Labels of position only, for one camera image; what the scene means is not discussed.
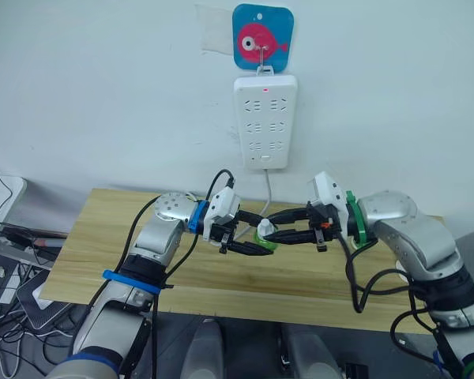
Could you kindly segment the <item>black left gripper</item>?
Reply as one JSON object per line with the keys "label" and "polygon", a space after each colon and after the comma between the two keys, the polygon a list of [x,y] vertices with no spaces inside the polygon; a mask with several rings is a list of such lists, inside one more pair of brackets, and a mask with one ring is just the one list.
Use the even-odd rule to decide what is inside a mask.
{"label": "black left gripper", "polygon": [[238,210],[236,219],[230,220],[224,224],[214,222],[211,226],[211,242],[219,248],[220,253],[231,251],[250,257],[260,257],[272,255],[273,251],[252,242],[238,242],[234,240],[235,232],[239,222],[247,223],[252,227],[257,227],[264,219],[263,216]]}

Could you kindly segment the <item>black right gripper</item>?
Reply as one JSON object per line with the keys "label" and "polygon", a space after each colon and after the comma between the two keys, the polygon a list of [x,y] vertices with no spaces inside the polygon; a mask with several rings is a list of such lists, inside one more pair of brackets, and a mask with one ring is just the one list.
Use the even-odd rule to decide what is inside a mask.
{"label": "black right gripper", "polygon": [[291,224],[308,220],[309,230],[288,229],[276,231],[264,237],[264,240],[283,245],[313,243],[318,252],[325,252],[327,242],[338,239],[341,233],[338,211],[333,205],[314,205],[307,203],[305,208],[289,208],[267,216],[273,224]]}

